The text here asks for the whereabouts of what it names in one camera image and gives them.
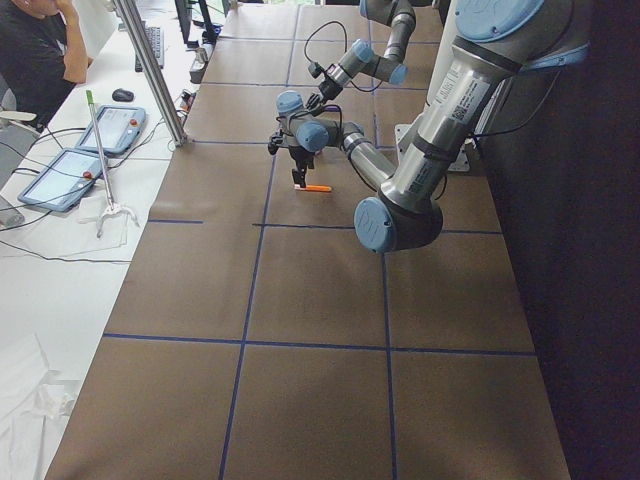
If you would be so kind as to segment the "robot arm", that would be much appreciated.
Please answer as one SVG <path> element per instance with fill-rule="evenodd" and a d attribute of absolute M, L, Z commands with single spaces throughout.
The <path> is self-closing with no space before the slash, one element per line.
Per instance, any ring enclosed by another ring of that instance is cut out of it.
<path fill-rule="evenodd" d="M 387 48 L 376 54 L 358 40 L 328 67 L 311 65 L 319 80 L 308 99 L 285 91 L 276 100 L 278 130 L 270 153 L 284 149 L 294 160 L 293 181 L 305 176 L 316 153 L 342 149 L 353 168 L 376 189 L 354 213 L 354 227 L 367 249 L 386 253 L 419 248 L 440 234 L 443 217 L 433 193 L 456 160 L 499 84 L 535 69 L 582 61 L 589 45 L 592 5 L 588 1 L 460 1 L 453 9 L 452 60 L 434 99 L 398 142 L 399 160 L 390 162 L 355 123 L 323 117 L 358 74 L 400 84 L 406 48 L 416 26 L 407 1 L 364 1 L 363 17 L 390 28 Z"/>
<path fill-rule="evenodd" d="M 401 85 L 407 75 L 406 50 L 416 27 L 416 14 L 410 1 L 360 1 L 359 13 L 369 21 L 389 29 L 384 52 L 379 55 L 371 43 L 356 39 L 341 58 L 327 67 L 309 60 L 309 72 L 317 78 L 323 76 L 306 108 L 318 111 L 335 100 L 355 77 L 363 73 L 373 79 L 392 85 Z"/>

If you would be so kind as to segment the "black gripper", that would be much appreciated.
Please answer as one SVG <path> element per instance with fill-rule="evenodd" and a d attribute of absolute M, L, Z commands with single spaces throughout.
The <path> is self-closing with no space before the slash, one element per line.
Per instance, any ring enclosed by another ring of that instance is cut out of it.
<path fill-rule="evenodd" d="M 334 100 L 340 93 L 340 84 L 336 83 L 332 79 L 325 79 L 318 86 L 318 91 L 309 97 L 306 103 L 306 108 L 310 111 L 317 110 L 327 102 Z"/>
<path fill-rule="evenodd" d="M 291 170 L 294 186 L 306 188 L 306 171 L 314 168 L 314 153 L 304 147 L 290 147 L 289 154 L 296 163 L 296 169 Z"/>

